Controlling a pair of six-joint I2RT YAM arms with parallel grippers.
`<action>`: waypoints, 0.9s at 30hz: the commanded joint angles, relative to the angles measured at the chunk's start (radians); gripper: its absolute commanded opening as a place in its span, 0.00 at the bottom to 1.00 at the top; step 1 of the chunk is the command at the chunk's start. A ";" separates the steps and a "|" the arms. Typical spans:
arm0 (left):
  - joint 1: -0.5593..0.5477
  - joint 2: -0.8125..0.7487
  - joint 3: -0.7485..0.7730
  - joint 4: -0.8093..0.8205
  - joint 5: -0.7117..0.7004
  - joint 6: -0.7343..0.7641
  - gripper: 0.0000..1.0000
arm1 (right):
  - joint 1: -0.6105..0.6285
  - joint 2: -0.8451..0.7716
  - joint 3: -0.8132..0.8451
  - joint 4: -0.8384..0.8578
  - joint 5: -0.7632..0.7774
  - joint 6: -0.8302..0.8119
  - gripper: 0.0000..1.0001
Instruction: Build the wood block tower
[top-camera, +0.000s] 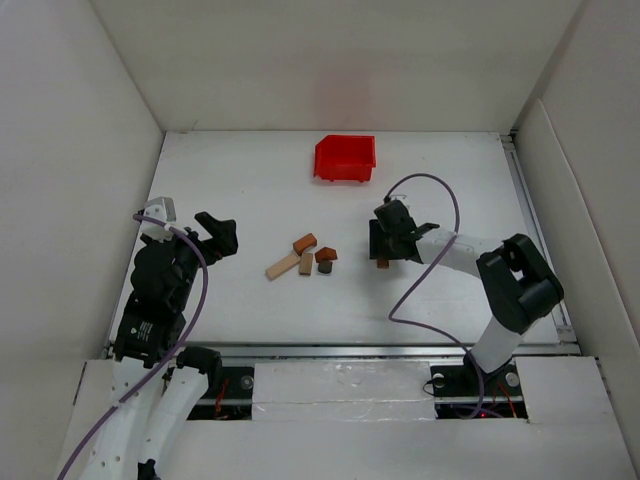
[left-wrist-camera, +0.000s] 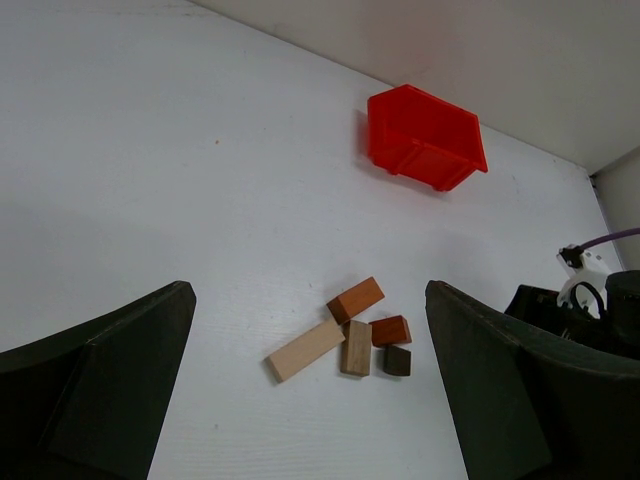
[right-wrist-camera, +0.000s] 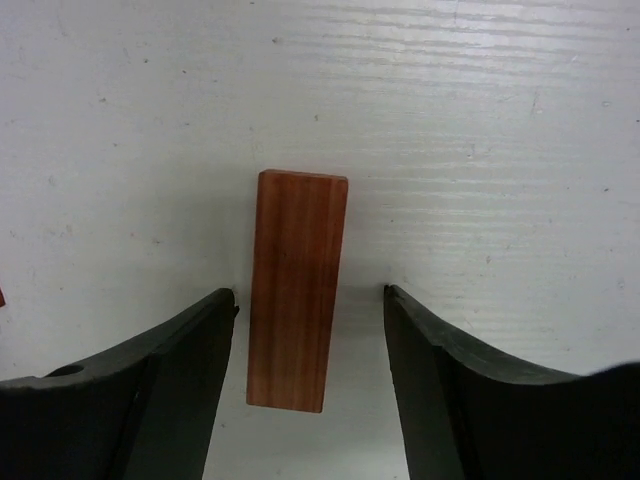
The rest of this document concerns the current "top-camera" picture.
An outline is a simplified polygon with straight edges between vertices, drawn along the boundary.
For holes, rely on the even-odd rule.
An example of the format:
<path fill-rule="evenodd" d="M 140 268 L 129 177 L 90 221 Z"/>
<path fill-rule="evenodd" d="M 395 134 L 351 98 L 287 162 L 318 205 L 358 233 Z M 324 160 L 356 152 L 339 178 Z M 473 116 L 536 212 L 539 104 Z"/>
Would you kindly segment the long light wood block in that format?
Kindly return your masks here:
<path fill-rule="evenodd" d="M 291 252 L 275 264 L 268 267 L 265 270 L 265 275 L 270 281 L 275 280 L 290 271 L 292 268 L 296 267 L 299 263 L 300 256 L 295 252 Z"/>

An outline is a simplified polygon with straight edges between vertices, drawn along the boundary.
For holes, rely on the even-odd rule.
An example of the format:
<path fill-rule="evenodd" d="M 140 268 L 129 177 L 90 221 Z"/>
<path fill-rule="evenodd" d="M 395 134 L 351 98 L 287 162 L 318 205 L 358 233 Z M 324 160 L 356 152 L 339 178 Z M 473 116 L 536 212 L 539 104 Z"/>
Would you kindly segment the tan short wood block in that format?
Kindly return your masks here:
<path fill-rule="evenodd" d="M 304 252 L 300 257 L 300 264 L 298 273 L 301 276 L 310 276 L 313 269 L 314 254 L 311 252 Z"/>

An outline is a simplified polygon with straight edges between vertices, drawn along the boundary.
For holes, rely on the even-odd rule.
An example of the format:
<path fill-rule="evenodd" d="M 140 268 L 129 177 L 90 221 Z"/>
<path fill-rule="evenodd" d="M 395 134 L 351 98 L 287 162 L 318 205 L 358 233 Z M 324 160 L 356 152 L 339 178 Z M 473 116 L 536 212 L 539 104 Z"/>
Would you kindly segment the red plastic bin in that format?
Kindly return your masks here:
<path fill-rule="evenodd" d="M 376 167 L 370 135 L 327 135 L 315 146 L 313 176 L 321 180 L 368 182 Z"/>

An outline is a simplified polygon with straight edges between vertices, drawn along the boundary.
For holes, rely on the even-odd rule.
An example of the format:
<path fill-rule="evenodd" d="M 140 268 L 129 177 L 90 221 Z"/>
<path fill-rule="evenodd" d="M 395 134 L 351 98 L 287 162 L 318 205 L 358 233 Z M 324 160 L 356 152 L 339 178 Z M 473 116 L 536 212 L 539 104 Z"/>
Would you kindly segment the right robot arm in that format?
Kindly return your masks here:
<path fill-rule="evenodd" d="M 399 199 L 387 200 L 374 215 L 369 221 L 372 260 L 442 265 L 481 281 L 492 317 L 470 356 L 486 375 L 505 365 L 530 328 L 564 300 L 560 280 L 524 234 L 495 240 L 434 223 L 418 225 Z"/>

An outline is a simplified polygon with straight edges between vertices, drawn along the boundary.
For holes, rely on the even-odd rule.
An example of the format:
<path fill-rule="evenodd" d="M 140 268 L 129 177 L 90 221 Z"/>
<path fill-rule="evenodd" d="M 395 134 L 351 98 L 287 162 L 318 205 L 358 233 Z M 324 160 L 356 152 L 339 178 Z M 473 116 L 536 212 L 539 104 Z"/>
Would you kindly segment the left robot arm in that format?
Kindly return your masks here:
<path fill-rule="evenodd" d="M 222 383 L 220 353 L 187 345 L 196 322 L 184 310 L 195 280 L 207 283 L 209 267 L 236 254 L 235 221 L 196 214 L 209 234 L 202 240 L 148 211 L 134 218 L 144 245 L 113 345 L 111 405 L 87 435 L 84 479 L 160 478 L 192 409 Z"/>

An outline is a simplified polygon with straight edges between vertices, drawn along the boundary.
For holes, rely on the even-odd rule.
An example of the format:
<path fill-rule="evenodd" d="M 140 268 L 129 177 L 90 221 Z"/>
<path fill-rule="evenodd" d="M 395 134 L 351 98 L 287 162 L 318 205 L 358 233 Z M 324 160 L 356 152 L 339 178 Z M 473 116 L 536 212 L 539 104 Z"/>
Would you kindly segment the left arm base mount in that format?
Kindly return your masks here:
<path fill-rule="evenodd" d="M 192 408 L 189 421 L 235 421 L 252 418 L 254 368 L 225 366 L 221 380 Z"/>

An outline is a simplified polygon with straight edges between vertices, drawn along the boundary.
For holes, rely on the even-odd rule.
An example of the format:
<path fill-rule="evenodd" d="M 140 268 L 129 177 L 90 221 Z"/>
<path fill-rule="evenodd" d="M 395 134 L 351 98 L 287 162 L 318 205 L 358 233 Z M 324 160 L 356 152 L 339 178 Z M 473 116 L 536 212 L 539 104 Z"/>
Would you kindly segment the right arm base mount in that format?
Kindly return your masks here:
<path fill-rule="evenodd" d="M 527 419 L 528 413 L 518 370 L 507 363 L 486 377 L 483 398 L 475 370 L 466 365 L 435 365 L 423 392 L 434 399 L 438 420 L 444 419 Z"/>

